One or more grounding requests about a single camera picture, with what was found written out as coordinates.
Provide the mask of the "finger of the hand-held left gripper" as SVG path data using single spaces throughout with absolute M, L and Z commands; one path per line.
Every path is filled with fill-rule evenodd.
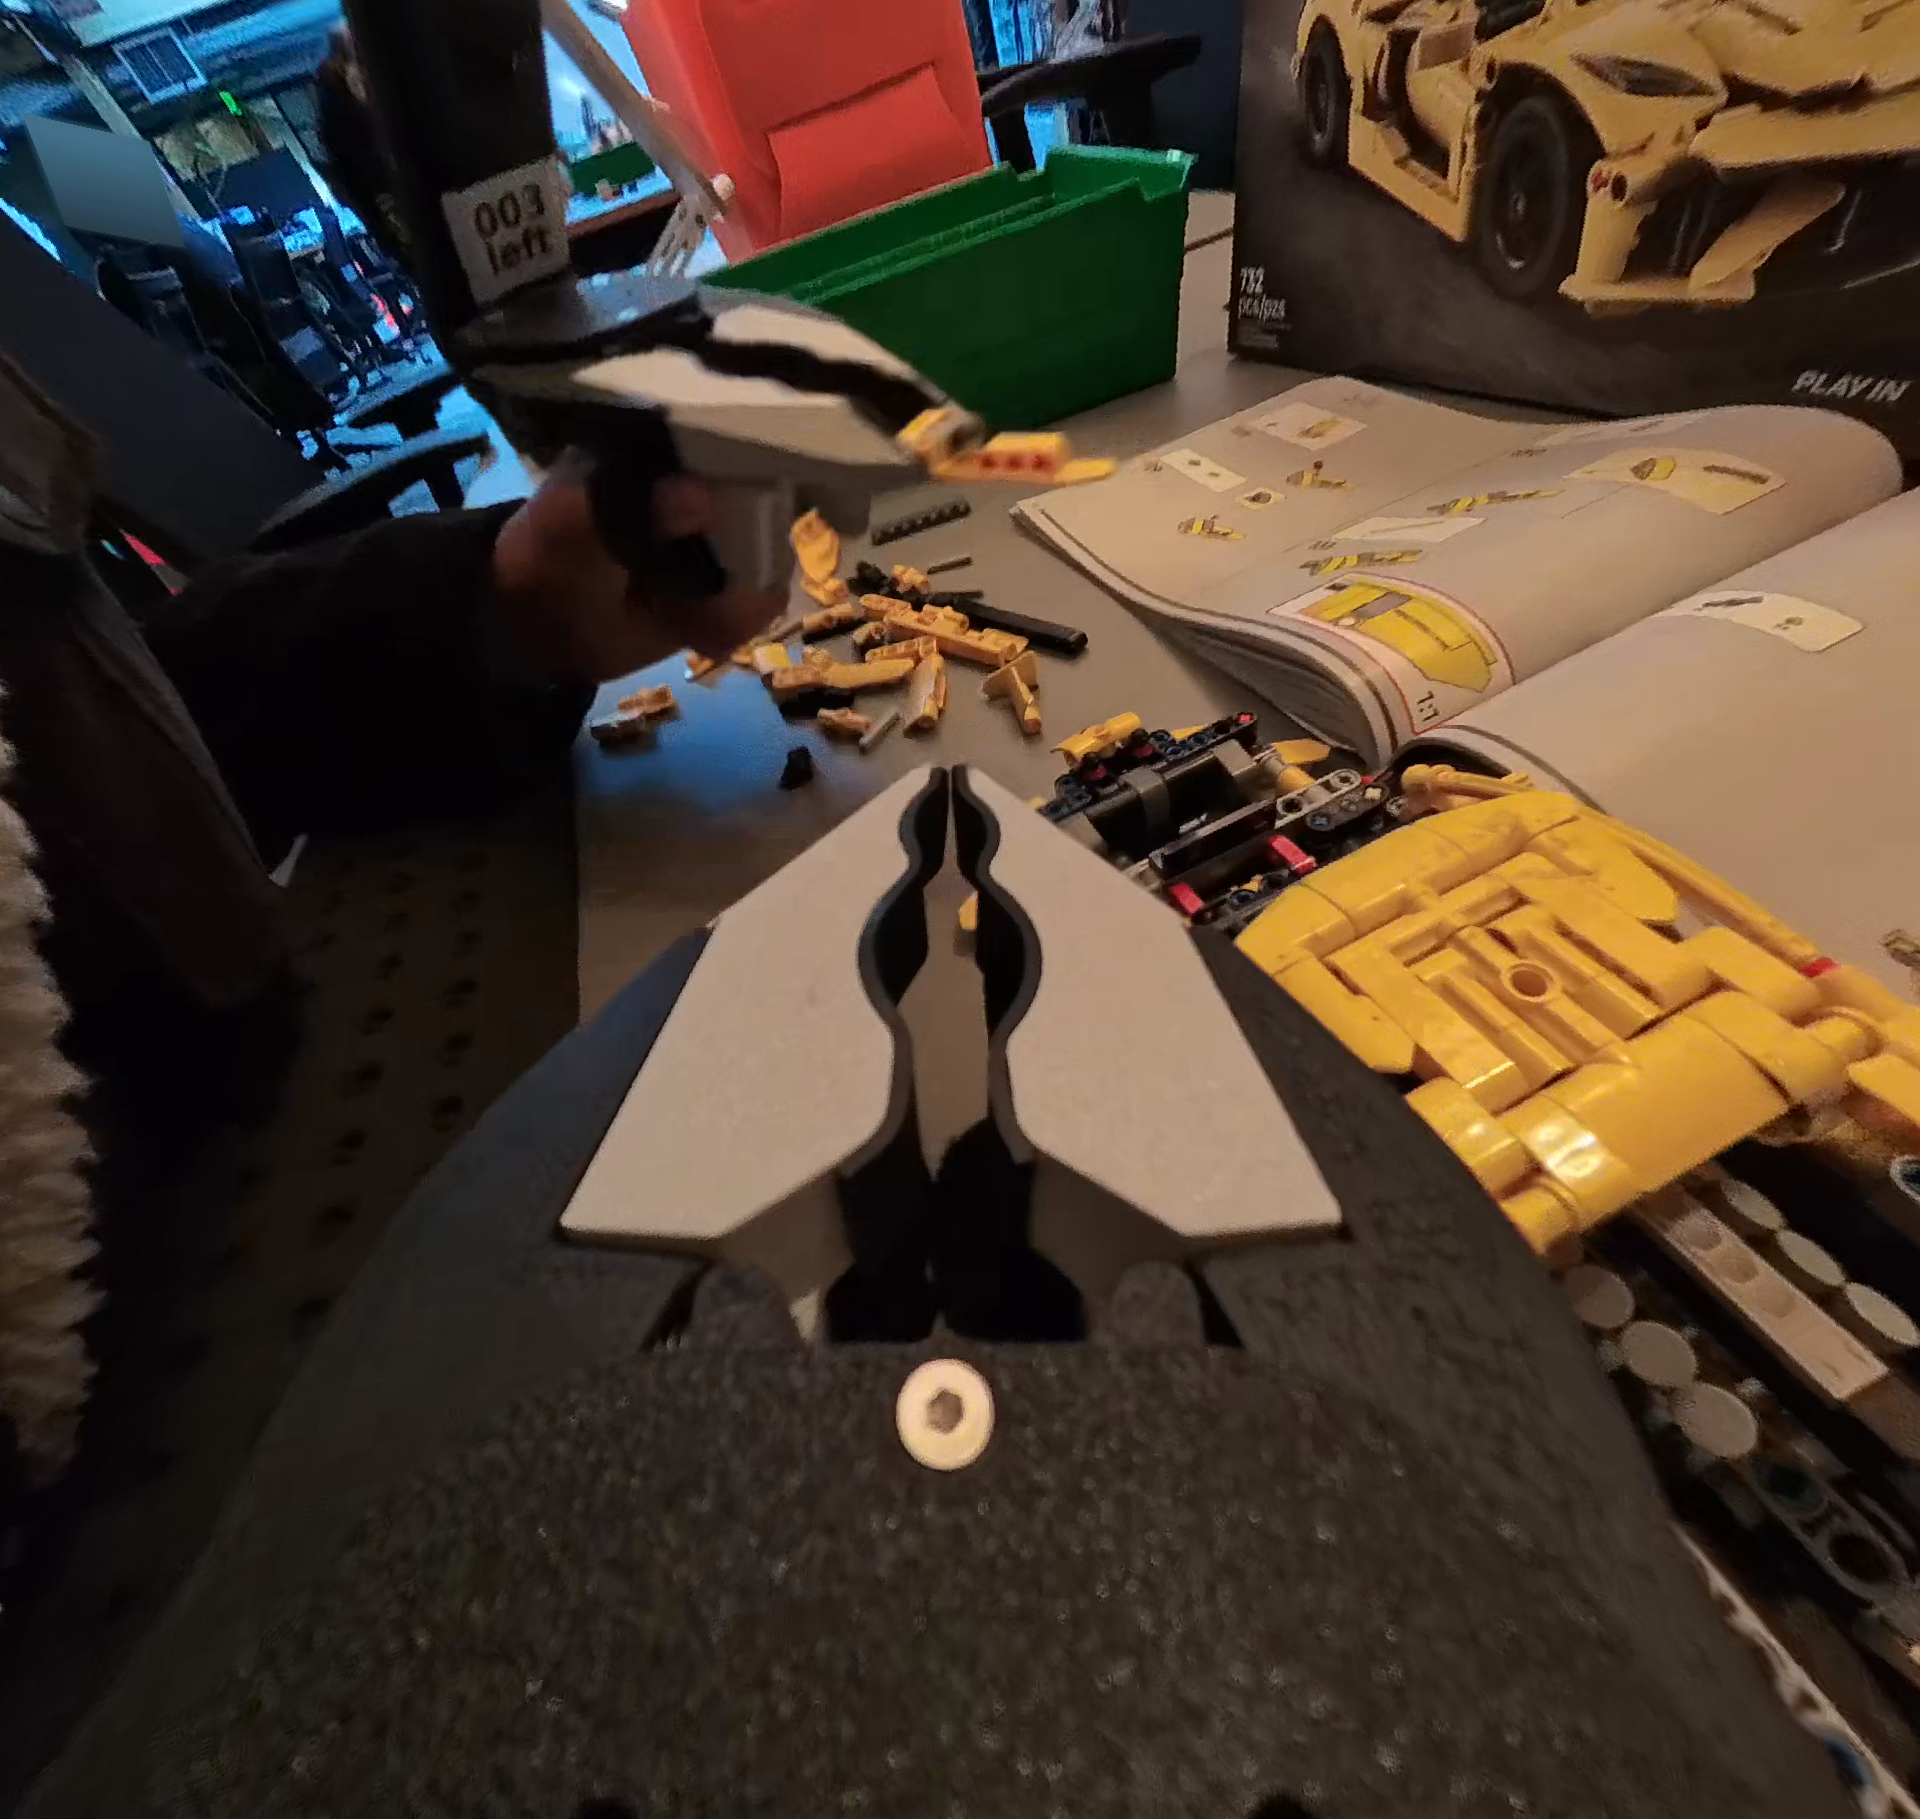
M 642 349 L 580 366 L 580 398 L 656 416 L 677 459 L 717 487 L 790 487 L 849 530 L 924 471 L 902 435 L 930 390 L 894 371 L 806 362 L 799 375 L 775 375 L 717 366 L 696 349 Z
M 829 313 L 772 304 L 766 296 L 738 296 L 729 307 L 709 307 L 705 359 L 729 375 L 845 399 L 902 443 L 985 440 L 979 416 L 918 366 Z

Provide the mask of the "black long brick beam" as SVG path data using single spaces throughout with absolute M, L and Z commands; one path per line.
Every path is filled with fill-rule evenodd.
M 958 613 L 972 632 L 1024 635 L 1025 645 L 1046 656 L 1076 660 L 1089 650 L 1089 632 L 1070 624 L 1046 621 L 1018 608 L 993 607 L 976 590 L 912 590 L 912 593 L 858 593 L 855 602 L 882 617 L 893 613 Z

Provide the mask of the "green plastic bin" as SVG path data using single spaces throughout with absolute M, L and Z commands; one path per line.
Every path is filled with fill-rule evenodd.
M 849 322 L 999 432 L 1177 366 L 1186 153 L 1057 147 L 706 274 Z

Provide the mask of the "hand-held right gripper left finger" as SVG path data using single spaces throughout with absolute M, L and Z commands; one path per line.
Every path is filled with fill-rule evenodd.
M 948 771 L 921 766 L 700 932 L 557 1228 L 729 1261 L 790 1307 L 905 1285 L 924 1258 L 915 1045 Z

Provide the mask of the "black toy set box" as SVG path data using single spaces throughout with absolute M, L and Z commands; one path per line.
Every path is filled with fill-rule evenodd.
M 1243 0 L 1228 343 L 1918 471 L 1918 0 Z

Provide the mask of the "orange plastic bag holder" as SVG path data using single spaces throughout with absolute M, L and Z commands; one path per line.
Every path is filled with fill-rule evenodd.
M 993 168 L 963 0 L 629 0 L 732 265 Z

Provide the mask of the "yellow brick car model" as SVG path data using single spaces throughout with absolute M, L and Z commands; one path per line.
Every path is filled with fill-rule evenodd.
M 1388 1079 L 1571 1303 L 1793 1708 L 1918 1814 L 1918 997 L 1528 775 L 1255 717 L 1025 806 Z

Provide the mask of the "black office chair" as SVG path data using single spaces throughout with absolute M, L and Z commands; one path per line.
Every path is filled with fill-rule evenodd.
M 1087 0 L 1087 31 L 1061 31 L 1043 59 L 979 71 L 999 162 L 1034 168 L 1025 113 L 1084 109 L 1097 144 L 1186 153 L 1189 182 L 1236 188 L 1243 0 Z
M 459 466 L 489 451 L 487 432 L 437 432 L 328 477 L 9 217 L 3 353 L 97 443 L 109 528 L 176 568 L 358 530 L 411 487 L 437 487 L 440 507 L 459 511 Z

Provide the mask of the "wooden display board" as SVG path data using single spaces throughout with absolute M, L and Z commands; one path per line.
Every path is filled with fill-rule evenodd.
M 717 182 L 697 168 L 697 162 L 693 162 L 693 155 L 686 155 L 668 112 L 627 79 L 569 0 L 539 0 L 539 22 L 569 64 L 590 80 L 590 89 L 609 101 L 614 116 L 681 191 L 677 217 L 686 217 L 697 231 L 718 222 L 735 200 L 735 180 L 721 174 Z

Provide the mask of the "white board stand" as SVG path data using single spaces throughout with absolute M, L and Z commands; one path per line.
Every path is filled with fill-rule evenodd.
M 738 188 L 729 174 L 690 186 L 650 247 L 644 273 L 656 277 L 684 277 L 705 252 L 714 223 L 729 214 L 735 191 Z

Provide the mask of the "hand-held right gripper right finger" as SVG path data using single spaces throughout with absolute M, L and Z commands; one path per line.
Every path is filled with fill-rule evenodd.
M 1341 1207 L 1186 924 L 982 771 L 952 774 L 976 897 L 985 1116 L 937 1178 L 937 1307 L 961 1337 L 1097 1337 L 1163 1294 L 1237 1337 L 1216 1257 Z

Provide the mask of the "dark perforated panel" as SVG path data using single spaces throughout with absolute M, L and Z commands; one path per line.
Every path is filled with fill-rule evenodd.
M 282 1003 L 122 1031 L 79 1453 L 3 1541 L 3 1717 L 97 1695 L 179 1588 L 422 1182 L 575 1015 L 569 806 L 314 841 Z

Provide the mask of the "instruction booklet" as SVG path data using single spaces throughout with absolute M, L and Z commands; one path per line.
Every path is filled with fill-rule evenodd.
M 1571 793 L 1918 993 L 1918 492 L 1865 420 L 1310 375 L 1018 520 L 1312 736 Z

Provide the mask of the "person's left hand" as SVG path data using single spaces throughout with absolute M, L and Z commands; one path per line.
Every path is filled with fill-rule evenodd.
M 674 654 L 721 660 L 785 608 L 787 590 L 639 590 L 598 528 L 580 466 L 550 471 L 493 545 L 502 656 L 526 680 L 601 686 Z

